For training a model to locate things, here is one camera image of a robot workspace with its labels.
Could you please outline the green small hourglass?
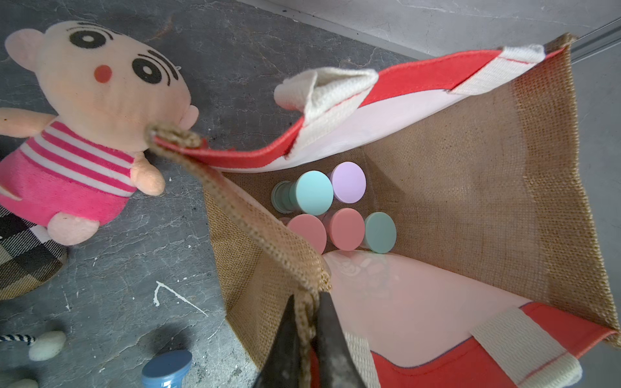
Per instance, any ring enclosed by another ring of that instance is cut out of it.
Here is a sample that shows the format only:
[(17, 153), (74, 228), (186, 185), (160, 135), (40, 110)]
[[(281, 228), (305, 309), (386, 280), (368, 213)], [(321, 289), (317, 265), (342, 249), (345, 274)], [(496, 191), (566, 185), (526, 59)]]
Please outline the green small hourglass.
[(396, 225), (388, 214), (375, 212), (365, 219), (362, 247), (378, 254), (385, 254), (393, 249), (396, 238)]

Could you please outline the large green hourglass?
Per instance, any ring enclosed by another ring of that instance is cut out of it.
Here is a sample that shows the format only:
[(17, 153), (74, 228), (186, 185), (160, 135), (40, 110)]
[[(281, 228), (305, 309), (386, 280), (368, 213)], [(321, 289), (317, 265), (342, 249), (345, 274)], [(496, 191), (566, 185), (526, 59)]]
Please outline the large green hourglass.
[(271, 202), (279, 213), (302, 212), (320, 216), (334, 200), (331, 180), (321, 171), (308, 171), (296, 181), (281, 181), (271, 192)]

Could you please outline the red canvas jute bag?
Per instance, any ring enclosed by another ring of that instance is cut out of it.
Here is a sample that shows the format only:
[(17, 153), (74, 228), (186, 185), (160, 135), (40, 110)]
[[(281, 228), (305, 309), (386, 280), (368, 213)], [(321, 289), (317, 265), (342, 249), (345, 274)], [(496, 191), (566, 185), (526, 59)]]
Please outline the red canvas jute bag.
[[(299, 387), (320, 387), (321, 292), (365, 387), (568, 387), (593, 346), (619, 347), (578, 171), (573, 41), (302, 72), (274, 92), (300, 120), (260, 150), (146, 129), (203, 185), (226, 318), (259, 373), (294, 295)], [(366, 177), (355, 209), (396, 224), (388, 253), (320, 255), (272, 205), (281, 181), (349, 161)]]

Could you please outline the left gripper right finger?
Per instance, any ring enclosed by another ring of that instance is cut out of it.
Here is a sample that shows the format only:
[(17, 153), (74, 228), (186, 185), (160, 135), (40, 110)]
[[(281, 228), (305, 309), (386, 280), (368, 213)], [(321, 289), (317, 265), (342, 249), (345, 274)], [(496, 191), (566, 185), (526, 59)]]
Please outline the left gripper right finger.
[(315, 327), (320, 387), (365, 387), (349, 352), (332, 297), (328, 292), (320, 293)]

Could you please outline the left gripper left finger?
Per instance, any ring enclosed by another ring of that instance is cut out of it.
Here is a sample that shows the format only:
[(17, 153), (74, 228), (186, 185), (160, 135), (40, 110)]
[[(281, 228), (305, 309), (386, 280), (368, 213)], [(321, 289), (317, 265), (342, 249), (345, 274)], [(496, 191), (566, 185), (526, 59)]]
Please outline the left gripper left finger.
[(295, 320), (294, 295), (291, 295), (268, 358), (252, 387), (298, 388), (300, 371), (300, 339)]

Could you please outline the purple hourglass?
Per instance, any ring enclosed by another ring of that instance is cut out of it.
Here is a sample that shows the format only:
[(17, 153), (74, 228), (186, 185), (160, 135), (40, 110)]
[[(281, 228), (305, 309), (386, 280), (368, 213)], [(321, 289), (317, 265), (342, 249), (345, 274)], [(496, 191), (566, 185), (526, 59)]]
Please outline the purple hourglass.
[(356, 163), (338, 164), (332, 170), (330, 180), (334, 197), (341, 203), (354, 204), (361, 200), (365, 194), (365, 173)]

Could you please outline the pink hourglass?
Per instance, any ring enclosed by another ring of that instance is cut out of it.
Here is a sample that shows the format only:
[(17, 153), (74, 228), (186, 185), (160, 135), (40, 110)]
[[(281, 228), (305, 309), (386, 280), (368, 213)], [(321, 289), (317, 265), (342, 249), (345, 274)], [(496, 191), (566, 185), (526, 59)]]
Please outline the pink hourglass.
[(295, 234), (304, 238), (320, 255), (323, 255), (328, 236), (322, 221), (316, 216), (300, 214), (293, 218), (280, 218), (280, 221)]
[(322, 218), (330, 242), (339, 250), (354, 251), (365, 237), (365, 222), (357, 210), (330, 210)]

